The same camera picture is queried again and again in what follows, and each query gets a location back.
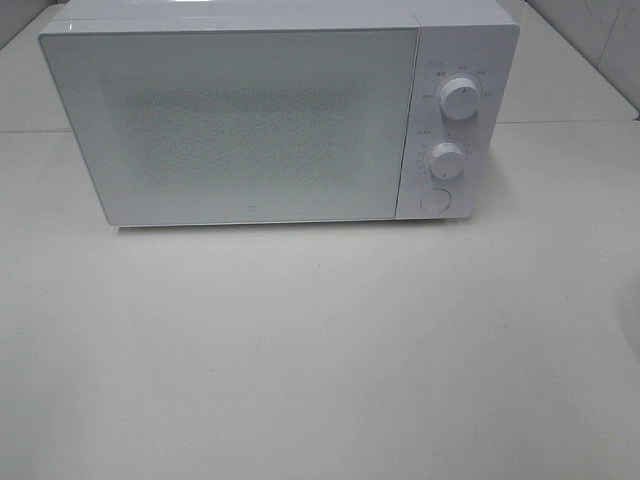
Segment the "round white door button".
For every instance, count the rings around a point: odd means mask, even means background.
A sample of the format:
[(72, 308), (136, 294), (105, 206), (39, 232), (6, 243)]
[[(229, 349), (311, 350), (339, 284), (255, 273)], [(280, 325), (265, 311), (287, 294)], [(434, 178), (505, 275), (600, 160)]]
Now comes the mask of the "round white door button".
[(451, 206), (451, 194), (445, 189), (432, 189), (420, 199), (420, 207), (429, 217), (442, 218)]

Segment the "white microwave door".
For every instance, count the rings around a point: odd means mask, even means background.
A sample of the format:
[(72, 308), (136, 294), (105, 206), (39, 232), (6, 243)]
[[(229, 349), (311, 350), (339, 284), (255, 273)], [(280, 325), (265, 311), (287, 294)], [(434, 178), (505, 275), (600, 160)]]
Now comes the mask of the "white microwave door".
[(395, 214), (413, 29), (40, 42), (111, 225)]

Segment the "lower white timer knob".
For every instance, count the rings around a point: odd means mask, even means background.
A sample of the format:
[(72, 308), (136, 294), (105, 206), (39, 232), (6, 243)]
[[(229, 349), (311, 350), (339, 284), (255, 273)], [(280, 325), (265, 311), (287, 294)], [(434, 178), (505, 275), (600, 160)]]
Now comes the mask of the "lower white timer knob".
[(425, 157), (431, 175), (438, 180), (459, 176), (465, 168), (465, 153), (454, 142), (443, 142), (429, 150)]

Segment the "white microwave oven body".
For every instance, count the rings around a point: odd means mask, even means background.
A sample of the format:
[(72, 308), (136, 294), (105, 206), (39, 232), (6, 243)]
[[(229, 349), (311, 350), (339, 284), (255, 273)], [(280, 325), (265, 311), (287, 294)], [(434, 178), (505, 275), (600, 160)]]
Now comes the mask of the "white microwave oven body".
[[(71, 1), (40, 33), (90, 35), (413, 29), (414, 74), (395, 214), (403, 221), (466, 218), (476, 204), (489, 146), (509, 78), (520, 29), (494, 1)], [(481, 87), (477, 112), (462, 121), (441, 112), (437, 90), (456, 74)], [(434, 178), (425, 157), (443, 142), (458, 144), (465, 168)], [(420, 207), (422, 195), (452, 197), (442, 218)]]

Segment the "upper white power knob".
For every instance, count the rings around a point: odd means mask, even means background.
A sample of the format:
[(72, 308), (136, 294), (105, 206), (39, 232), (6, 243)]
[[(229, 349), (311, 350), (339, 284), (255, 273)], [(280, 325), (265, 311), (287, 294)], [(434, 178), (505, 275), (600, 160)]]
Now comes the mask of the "upper white power knob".
[(453, 75), (439, 86), (438, 102), (445, 117), (462, 121), (472, 117), (479, 108), (481, 87), (468, 74)]

